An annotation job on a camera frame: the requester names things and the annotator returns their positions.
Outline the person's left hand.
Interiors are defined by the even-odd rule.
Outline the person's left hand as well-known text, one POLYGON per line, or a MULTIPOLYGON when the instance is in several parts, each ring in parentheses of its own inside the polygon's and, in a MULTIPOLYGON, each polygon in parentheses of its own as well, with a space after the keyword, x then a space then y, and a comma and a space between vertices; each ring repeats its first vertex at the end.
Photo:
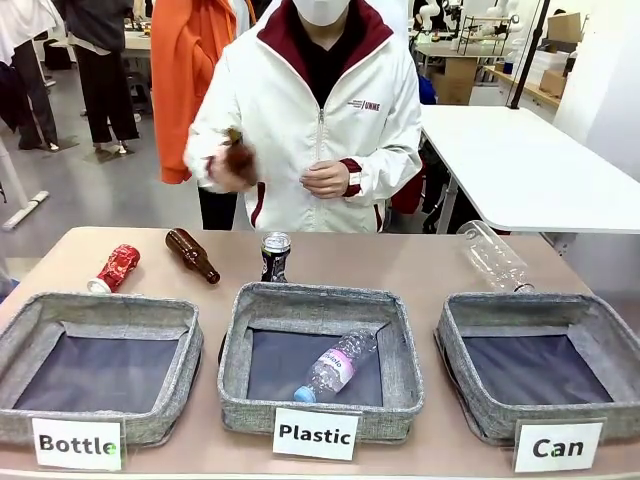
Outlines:
POLYGON ((314 197, 342 197, 349 187, 350 173, 340 161, 322 161, 312 165, 300 178, 302 186, 314 197))

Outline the person's right hand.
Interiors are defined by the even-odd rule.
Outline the person's right hand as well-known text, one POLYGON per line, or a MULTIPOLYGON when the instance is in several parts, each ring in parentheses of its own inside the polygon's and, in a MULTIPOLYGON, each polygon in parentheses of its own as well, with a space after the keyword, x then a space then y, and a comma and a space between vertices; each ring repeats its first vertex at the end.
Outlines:
POLYGON ((220 147, 207 160, 207 175, 209 180, 220 189, 233 190, 236 177, 227 165, 228 149, 220 147))

